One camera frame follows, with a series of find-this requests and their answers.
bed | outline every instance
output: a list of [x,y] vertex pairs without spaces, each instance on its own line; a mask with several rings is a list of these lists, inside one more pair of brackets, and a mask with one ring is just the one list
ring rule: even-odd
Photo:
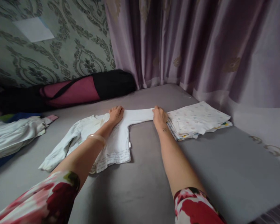
[[[45,113],[59,119],[0,168],[0,211],[48,176],[38,169],[78,120],[114,105],[175,110],[198,101],[172,84]],[[153,122],[130,126],[132,160],[87,178],[69,223],[174,223],[174,203]],[[280,162],[236,127],[178,143],[227,223],[245,224],[280,204]]]

red floral fabric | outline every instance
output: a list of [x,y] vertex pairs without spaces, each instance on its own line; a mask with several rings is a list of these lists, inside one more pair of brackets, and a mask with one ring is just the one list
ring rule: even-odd
[[80,187],[77,174],[56,172],[0,213],[1,224],[67,223]]
[[176,224],[226,224],[205,193],[197,188],[178,191],[174,202]]

bracelet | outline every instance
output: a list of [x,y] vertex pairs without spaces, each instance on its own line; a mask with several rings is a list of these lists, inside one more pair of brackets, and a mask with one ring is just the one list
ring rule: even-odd
[[96,139],[96,140],[99,140],[99,141],[103,144],[103,146],[106,145],[106,140],[104,139],[104,137],[102,137],[102,136],[100,136],[100,135],[91,134],[91,135],[88,135],[87,138],[94,138],[94,139]]

folded baby clothes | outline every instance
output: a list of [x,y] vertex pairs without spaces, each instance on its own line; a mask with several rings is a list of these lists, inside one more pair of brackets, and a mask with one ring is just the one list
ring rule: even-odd
[[[39,169],[51,172],[66,156],[74,151],[88,135],[95,133],[106,121],[109,113],[90,116],[76,122],[61,142],[45,158]],[[105,170],[109,165],[131,160],[128,127],[132,124],[153,120],[151,109],[125,110],[122,120],[113,128],[106,145],[99,153],[90,171],[91,174]]]
[[197,138],[199,134],[214,132],[232,126],[230,116],[222,113],[206,102],[200,102],[167,113],[167,125],[177,141]]

floral wallpaper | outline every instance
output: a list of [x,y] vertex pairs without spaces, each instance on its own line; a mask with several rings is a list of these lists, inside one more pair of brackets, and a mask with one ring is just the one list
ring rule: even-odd
[[[41,17],[54,39],[31,43],[13,21]],[[115,69],[101,0],[0,0],[0,83],[29,87]]]

